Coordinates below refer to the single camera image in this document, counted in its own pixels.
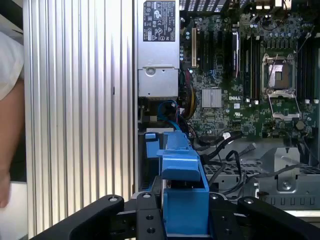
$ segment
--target person's arm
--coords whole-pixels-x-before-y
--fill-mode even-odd
[[[0,208],[9,201],[10,165],[25,121],[21,44],[0,32]]]

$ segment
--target metal bracket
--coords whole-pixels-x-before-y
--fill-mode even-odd
[[[297,98],[296,98],[295,94],[292,93],[290,90],[275,90],[275,91],[273,91],[271,89],[268,89],[267,90],[267,95],[268,95],[268,98],[269,98],[269,104],[270,104],[272,116],[275,119],[282,119],[282,120],[285,120],[285,121],[290,121],[293,118],[300,118],[301,117],[301,112],[300,112],[300,109],[299,109],[299,104],[298,104]],[[283,97],[283,98],[287,98],[287,99],[294,99],[298,112],[295,113],[295,114],[288,114],[288,115],[284,115],[282,113],[276,113],[274,111],[274,108],[273,108],[273,105],[272,105],[272,99],[277,99],[280,96]]]

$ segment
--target aluminum panel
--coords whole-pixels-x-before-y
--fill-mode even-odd
[[[29,238],[132,195],[133,17],[132,0],[23,2]]]

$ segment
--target regulatory label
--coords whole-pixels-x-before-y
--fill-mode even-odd
[[[176,41],[176,1],[145,1],[143,41]]]

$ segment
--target yellow cable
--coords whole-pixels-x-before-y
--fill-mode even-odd
[[[194,95],[194,88],[191,86],[191,105],[190,105],[190,112],[188,118],[190,119],[192,117],[193,107],[195,104],[195,95]]]

